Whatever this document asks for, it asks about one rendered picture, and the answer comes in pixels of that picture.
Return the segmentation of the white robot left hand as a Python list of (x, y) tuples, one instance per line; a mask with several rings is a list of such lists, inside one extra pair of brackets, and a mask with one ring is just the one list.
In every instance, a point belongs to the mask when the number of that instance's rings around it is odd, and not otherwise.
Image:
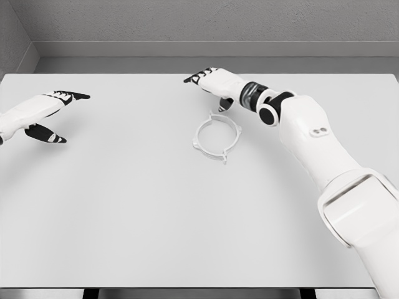
[(36, 95), (14, 106), (7, 113), (14, 121), (15, 133), (23, 129), (25, 134), (45, 143), (66, 143), (67, 140), (39, 122), (79, 100), (88, 100), (90, 95), (64, 90)]

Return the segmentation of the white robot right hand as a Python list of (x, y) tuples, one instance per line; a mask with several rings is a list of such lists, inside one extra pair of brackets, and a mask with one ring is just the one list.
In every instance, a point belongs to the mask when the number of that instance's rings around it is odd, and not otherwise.
[(204, 91), (219, 97), (218, 111), (225, 112), (234, 102), (239, 101), (241, 91), (249, 81), (226, 69), (208, 67), (184, 79), (183, 82), (192, 82)]

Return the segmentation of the white round pipe clamp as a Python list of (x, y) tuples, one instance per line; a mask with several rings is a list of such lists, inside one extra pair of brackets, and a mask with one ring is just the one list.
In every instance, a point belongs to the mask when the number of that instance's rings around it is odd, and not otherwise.
[[(199, 139), (200, 138), (199, 135), (203, 131), (203, 129), (212, 125), (215, 121), (227, 124), (235, 132), (234, 141), (228, 147), (224, 148), (220, 153), (214, 153), (209, 151), (201, 144)], [(200, 126), (197, 128), (195, 135), (192, 139), (192, 145), (194, 149), (200, 151), (207, 158), (222, 161), (222, 163), (226, 165), (228, 160), (228, 153), (230, 153), (235, 148), (241, 137), (241, 134), (242, 134), (242, 128), (230, 117), (221, 114), (216, 114), (210, 111), (208, 119), (202, 122)]]

